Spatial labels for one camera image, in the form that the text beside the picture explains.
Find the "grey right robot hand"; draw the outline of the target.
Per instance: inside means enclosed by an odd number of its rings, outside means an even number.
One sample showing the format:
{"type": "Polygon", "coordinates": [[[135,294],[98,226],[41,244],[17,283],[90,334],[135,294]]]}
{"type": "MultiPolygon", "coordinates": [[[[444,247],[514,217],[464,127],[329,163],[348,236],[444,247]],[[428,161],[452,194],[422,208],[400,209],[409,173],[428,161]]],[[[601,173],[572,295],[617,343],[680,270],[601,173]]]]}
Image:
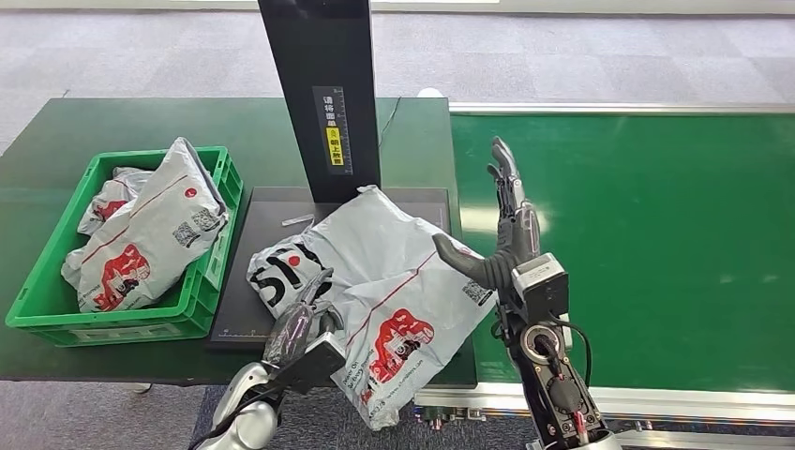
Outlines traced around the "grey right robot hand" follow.
{"type": "Polygon", "coordinates": [[[512,286],[511,272],[540,254],[538,220],[527,199],[515,157],[504,140],[495,137],[491,155],[498,162],[489,164],[499,206],[497,244],[493,254],[479,258],[457,249],[443,233],[432,236],[443,262],[481,287],[489,290],[512,286]]]}

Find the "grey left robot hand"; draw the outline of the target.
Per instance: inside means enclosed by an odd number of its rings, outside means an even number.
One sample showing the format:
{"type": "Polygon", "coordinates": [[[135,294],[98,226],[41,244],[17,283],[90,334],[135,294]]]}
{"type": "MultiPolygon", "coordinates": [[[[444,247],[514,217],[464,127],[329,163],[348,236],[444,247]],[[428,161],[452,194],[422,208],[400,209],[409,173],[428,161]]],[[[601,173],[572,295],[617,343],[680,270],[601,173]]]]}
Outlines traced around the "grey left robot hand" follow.
{"type": "Polygon", "coordinates": [[[333,273],[333,268],[322,269],[276,319],[262,354],[266,365],[285,368],[302,356],[310,343],[315,322],[318,322],[320,336],[343,329],[343,320],[336,308],[329,300],[320,300],[320,290],[325,285],[330,286],[333,273]]]}

